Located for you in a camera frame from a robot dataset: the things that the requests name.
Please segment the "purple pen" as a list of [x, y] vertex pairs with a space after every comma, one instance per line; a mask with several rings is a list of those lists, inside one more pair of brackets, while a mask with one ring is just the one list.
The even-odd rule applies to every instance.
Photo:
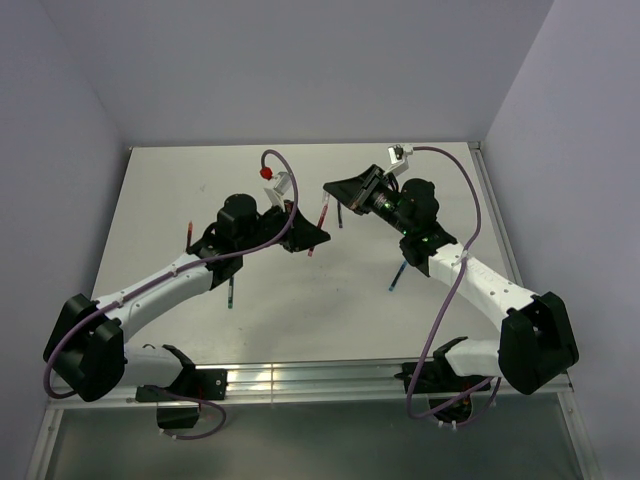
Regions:
[[342, 208], [341, 203], [336, 201], [336, 217], [337, 217], [337, 224], [338, 224], [338, 228], [339, 229], [343, 229], [344, 228], [342, 210], [343, 210], [343, 208]]

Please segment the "red pen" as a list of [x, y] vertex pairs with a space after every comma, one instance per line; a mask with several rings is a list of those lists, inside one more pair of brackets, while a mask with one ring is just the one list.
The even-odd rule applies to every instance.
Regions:
[[307, 253], [307, 255], [309, 257], [311, 257], [313, 255], [315, 247], [318, 244], [323, 242], [323, 240], [321, 239], [321, 236], [324, 235], [325, 232], [322, 230], [322, 227], [323, 227], [323, 224], [324, 224], [324, 221], [325, 221], [325, 218], [326, 218], [326, 214], [327, 214], [328, 208], [329, 208], [329, 205], [328, 205], [327, 202], [325, 202], [323, 204], [323, 206], [322, 206], [321, 214], [320, 214], [320, 217], [318, 219], [317, 225], [315, 227], [315, 230], [314, 230], [314, 233], [313, 233], [313, 239], [312, 239], [310, 248], [309, 248], [308, 253]]

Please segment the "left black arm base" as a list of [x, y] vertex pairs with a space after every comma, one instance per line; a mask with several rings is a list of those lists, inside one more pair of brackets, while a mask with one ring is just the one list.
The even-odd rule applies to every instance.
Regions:
[[[182, 373], [170, 386], [144, 385], [136, 389], [137, 403], [156, 403], [156, 423], [164, 434], [180, 440], [203, 439], [218, 433], [225, 425], [227, 413], [217, 404], [225, 399], [226, 369], [193, 369]], [[189, 434], [204, 413], [218, 414], [217, 424], [209, 431]]]

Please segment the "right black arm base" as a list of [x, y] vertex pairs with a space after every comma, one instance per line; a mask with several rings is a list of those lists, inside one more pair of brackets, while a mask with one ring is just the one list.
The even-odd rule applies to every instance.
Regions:
[[[418, 375], [414, 393], [426, 395], [450, 393], [454, 395], [480, 384], [483, 380], [484, 378], [478, 375], [459, 377], [450, 367], [440, 361], [430, 360], [425, 363]], [[469, 420], [472, 413], [472, 400], [468, 395], [437, 412], [434, 418], [444, 424], [452, 425]]]

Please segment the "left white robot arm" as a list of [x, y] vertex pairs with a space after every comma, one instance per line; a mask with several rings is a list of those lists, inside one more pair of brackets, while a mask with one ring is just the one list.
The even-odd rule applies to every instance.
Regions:
[[330, 238], [290, 200], [260, 213], [252, 196], [228, 197], [201, 238], [161, 271], [94, 300], [78, 294], [65, 302], [43, 353], [45, 391], [62, 398], [51, 385], [57, 375], [86, 402], [119, 386], [187, 397], [196, 366], [186, 354], [172, 345], [131, 347], [129, 341], [169, 310], [230, 280], [246, 255], [272, 245], [297, 253]]

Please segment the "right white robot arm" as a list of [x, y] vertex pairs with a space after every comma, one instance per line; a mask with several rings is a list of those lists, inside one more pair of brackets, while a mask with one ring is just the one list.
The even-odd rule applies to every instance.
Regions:
[[469, 255], [438, 223], [433, 183], [410, 179], [395, 189], [373, 165], [356, 177], [327, 182], [323, 189], [354, 213], [373, 213], [399, 231], [407, 263], [455, 287], [499, 333], [496, 340], [458, 337], [436, 349], [416, 375], [416, 389], [462, 391], [481, 377], [497, 377], [530, 395], [577, 363], [563, 300], [521, 287]]

